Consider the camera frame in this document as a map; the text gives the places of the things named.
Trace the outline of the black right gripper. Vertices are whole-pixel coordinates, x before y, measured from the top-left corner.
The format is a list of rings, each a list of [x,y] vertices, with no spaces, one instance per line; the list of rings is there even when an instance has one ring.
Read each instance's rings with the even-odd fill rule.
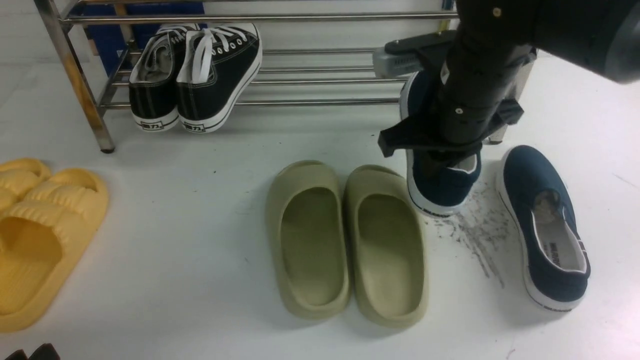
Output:
[[[416,54],[425,69],[432,70],[439,59],[442,66],[418,112],[380,132],[384,157],[412,150],[424,155],[429,167],[452,166],[521,120],[524,110],[510,91],[521,68],[537,56],[531,46],[450,42],[418,48]]]

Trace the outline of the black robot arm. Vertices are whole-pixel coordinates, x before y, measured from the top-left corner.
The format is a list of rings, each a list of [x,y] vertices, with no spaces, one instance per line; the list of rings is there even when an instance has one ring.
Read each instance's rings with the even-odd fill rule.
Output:
[[[524,111],[507,98],[533,50],[550,53],[617,84],[639,80],[637,0],[458,0],[459,25],[387,43],[375,75],[426,71],[435,90],[419,111],[384,129],[384,157],[412,150],[435,169],[482,148]]]

